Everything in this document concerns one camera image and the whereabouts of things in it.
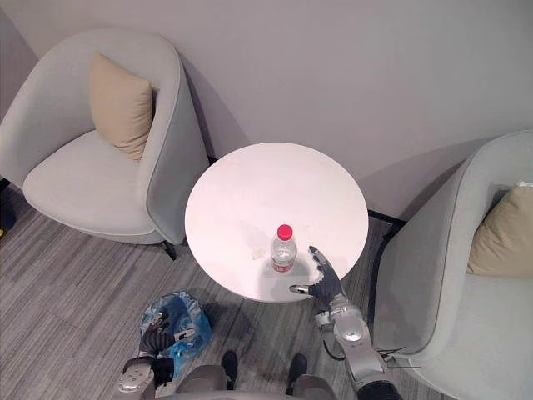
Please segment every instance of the trash bag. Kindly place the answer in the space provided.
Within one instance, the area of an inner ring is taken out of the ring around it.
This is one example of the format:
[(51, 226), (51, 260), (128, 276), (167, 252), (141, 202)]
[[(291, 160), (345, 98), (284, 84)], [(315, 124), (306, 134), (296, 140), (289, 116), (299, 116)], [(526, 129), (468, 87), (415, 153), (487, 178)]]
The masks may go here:
[(158, 313), (168, 313), (167, 331), (178, 333), (187, 328), (194, 328), (194, 333), (174, 343), (160, 353), (161, 357), (174, 359), (174, 378), (179, 375), (182, 367), (209, 343), (212, 336), (211, 325), (197, 300), (187, 292), (173, 292), (161, 296), (144, 312), (141, 322), (141, 338), (150, 323), (154, 322)]

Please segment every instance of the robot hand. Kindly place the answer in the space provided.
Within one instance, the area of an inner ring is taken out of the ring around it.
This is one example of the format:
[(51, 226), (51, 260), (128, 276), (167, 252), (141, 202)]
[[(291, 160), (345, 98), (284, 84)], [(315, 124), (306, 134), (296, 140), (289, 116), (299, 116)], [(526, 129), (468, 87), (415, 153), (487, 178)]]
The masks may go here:
[(144, 332), (139, 343), (139, 354), (156, 358), (159, 352), (170, 347), (176, 342), (174, 335), (167, 332), (167, 312), (161, 312), (157, 319), (152, 322)]
[(309, 252), (313, 255), (313, 260), (318, 263), (317, 268), (323, 275), (322, 279), (313, 285), (292, 285), (289, 289), (294, 293), (311, 294), (320, 298), (329, 307), (335, 297), (344, 295), (341, 280), (320, 250), (309, 246)]

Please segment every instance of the water bottle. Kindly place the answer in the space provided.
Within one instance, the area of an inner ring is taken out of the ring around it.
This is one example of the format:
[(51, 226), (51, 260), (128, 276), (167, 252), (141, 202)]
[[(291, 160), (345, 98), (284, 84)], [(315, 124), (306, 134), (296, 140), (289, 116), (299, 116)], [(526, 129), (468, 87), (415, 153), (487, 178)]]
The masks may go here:
[(281, 225), (272, 241), (272, 267), (279, 273), (286, 273), (292, 268), (297, 253), (292, 228), (289, 225)]

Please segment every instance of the white round table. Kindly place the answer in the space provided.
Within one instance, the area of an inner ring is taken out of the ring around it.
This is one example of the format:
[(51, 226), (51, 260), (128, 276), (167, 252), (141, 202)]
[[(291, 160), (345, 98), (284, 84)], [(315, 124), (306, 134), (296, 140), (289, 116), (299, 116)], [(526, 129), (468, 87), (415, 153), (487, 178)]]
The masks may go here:
[[(276, 272), (270, 246), (283, 223), (293, 228), (298, 256), (289, 272)], [(309, 245), (344, 277), (365, 245), (368, 213), (353, 177), (327, 155), (261, 143), (227, 154), (203, 173), (187, 203), (185, 229), (192, 254), (217, 283), (245, 298), (293, 302), (306, 296), (289, 286), (320, 277)]]

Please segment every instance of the black glove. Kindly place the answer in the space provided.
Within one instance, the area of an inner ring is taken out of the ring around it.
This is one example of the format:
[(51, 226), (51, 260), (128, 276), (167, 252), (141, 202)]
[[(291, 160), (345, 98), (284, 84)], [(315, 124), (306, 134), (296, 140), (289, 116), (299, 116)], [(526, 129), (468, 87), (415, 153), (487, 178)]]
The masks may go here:
[(320, 250), (309, 246), (309, 251), (313, 255), (313, 260), (318, 263), (318, 270), (324, 275), (320, 281), (309, 287), (309, 294), (320, 298), (326, 305), (329, 305), (336, 295), (342, 293), (341, 280)]
[(163, 312), (155, 322), (152, 322), (147, 327), (147, 330), (142, 335), (139, 351), (149, 353), (156, 358), (159, 352), (176, 342), (174, 335), (166, 332), (169, 325), (168, 321), (165, 322), (167, 318), (168, 313)]

